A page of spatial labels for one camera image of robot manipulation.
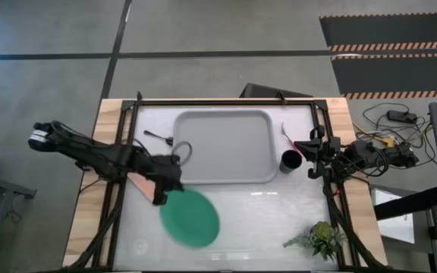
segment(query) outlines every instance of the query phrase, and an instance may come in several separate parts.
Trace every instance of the black cup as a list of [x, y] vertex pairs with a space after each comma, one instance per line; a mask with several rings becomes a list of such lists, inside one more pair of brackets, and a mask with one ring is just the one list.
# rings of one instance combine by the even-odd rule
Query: black cup
[[279, 171], [281, 171], [283, 174], [289, 174], [294, 169], [300, 167], [302, 161], [303, 159], [298, 152], [294, 150], [288, 150], [282, 154]]

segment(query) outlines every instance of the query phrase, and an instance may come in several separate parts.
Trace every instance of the plastic tray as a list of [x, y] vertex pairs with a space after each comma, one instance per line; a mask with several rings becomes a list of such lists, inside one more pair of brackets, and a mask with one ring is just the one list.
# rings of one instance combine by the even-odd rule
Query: plastic tray
[[[265, 183], [278, 170], [271, 118], [264, 111], [186, 111], [174, 123], [174, 144], [190, 142], [183, 184]], [[184, 158], [187, 146], [177, 150]]]

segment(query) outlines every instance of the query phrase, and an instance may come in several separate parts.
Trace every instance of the yellow cable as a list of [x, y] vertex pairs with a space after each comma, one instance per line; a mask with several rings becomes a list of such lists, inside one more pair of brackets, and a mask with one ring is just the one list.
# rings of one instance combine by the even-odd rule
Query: yellow cable
[[[352, 121], [352, 124], [362, 133], [367, 133], [359, 124], [355, 123], [355, 121]], [[383, 142], [388, 148], [394, 147], [394, 137], [380, 137], [375, 136], [374, 139]]]

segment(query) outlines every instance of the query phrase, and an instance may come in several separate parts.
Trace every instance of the concrete floor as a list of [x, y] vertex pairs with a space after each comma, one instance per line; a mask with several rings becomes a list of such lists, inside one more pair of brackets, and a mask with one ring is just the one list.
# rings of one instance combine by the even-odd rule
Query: concrete floor
[[[0, 54], [109, 53], [123, 4], [0, 0]], [[134, 0], [121, 51], [321, 50], [320, 15], [435, 11], [432, 0]], [[5, 223], [0, 272], [59, 268], [82, 174], [62, 155], [34, 152], [27, 138], [33, 123], [51, 120], [91, 134], [107, 67], [107, 59], [0, 61], [0, 177], [38, 190], [15, 202], [22, 222]], [[247, 82], [339, 96], [329, 58], [294, 57], [119, 60], [109, 97], [237, 97]], [[426, 115], [437, 99], [398, 101]], [[380, 102], [350, 101], [352, 118], [368, 127], [361, 111]], [[392, 170], [372, 183], [419, 191], [437, 185], [437, 170]], [[425, 255], [390, 245], [395, 268], [429, 269]]]

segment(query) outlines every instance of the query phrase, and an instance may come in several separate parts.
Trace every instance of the potted plant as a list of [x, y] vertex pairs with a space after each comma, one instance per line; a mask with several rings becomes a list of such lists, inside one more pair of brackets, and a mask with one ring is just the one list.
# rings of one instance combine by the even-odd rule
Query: potted plant
[[293, 239], [283, 244], [283, 247], [299, 244], [305, 247], [314, 248], [313, 256], [320, 253], [326, 261], [330, 258], [332, 261], [334, 254], [340, 250], [341, 244], [345, 241], [345, 236], [336, 228], [334, 229], [329, 223], [319, 221], [316, 223], [308, 234], [298, 234]]

